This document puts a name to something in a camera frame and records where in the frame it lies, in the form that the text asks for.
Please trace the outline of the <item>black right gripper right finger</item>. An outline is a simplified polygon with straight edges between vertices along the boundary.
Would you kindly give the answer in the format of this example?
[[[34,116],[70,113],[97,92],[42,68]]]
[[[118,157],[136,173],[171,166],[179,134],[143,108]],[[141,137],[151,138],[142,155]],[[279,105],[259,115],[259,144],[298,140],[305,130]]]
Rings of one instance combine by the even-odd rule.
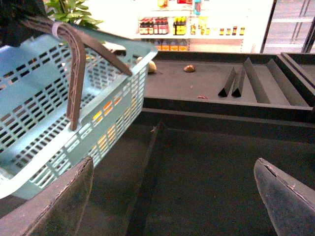
[[[263,158],[254,178],[272,225],[279,236],[315,234],[315,191]]]

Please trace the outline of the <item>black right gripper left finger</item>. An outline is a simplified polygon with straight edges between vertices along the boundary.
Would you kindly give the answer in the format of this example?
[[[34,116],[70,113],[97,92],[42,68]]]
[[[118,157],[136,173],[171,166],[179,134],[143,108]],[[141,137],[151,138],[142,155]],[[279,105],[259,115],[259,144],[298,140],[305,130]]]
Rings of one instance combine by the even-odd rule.
[[[93,159],[85,157],[0,220],[2,236],[75,236],[89,200]]]

